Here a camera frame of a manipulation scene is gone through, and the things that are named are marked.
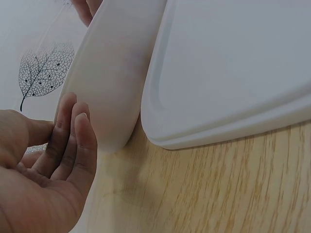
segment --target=wooden table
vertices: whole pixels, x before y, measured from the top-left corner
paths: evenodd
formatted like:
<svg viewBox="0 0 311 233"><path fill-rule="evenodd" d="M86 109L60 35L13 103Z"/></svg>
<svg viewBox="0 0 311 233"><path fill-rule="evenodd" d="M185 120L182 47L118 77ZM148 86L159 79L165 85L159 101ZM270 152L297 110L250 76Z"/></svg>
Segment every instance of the wooden table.
<svg viewBox="0 0 311 233"><path fill-rule="evenodd" d="M138 123L126 148L99 156L88 232L311 232L310 122L178 151Z"/></svg>

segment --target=white plastic board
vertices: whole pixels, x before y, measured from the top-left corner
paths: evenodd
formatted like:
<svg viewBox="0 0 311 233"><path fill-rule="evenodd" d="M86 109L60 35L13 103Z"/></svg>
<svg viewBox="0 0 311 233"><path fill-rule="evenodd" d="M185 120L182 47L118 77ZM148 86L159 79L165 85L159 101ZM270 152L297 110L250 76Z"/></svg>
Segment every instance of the white plastic board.
<svg viewBox="0 0 311 233"><path fill-rule="evenodd" d="M169 0L141 105L148 138L193 147L311 118L311 1Z"/></svg>

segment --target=leaf illustration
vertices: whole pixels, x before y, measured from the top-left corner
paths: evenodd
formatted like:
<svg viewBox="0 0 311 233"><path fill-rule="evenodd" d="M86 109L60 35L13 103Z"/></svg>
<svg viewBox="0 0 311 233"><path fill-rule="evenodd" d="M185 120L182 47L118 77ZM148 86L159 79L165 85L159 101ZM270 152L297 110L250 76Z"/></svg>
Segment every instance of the leaf illustration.
<svg viewBox="0 0 311 233"><path fill-rule="evenodd" d="M73 57L74 50L70 42L55 43L37 54L28 51L23 56L18 77L23 93L20 111L26 98L45 96L63 84Z"/></svg>

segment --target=curved white object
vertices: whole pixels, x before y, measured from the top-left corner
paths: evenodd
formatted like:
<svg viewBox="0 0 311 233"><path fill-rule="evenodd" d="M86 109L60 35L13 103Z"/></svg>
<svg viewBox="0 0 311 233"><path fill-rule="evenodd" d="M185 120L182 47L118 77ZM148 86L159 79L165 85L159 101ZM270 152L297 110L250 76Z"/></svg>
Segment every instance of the curved white object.
<svg viewBox="0 0 311 233"><path fill-rule="evenodd" d="M71 64L61 96L89 105L99 150L119 150L133 131L165 4L104 0Z"/></svg>
<svg viewBox="0 0 311 233"><path fill-rule="evenodd" d="M155 144L178 149L311 118L311 2L169 0L143 91Z"/></svg>

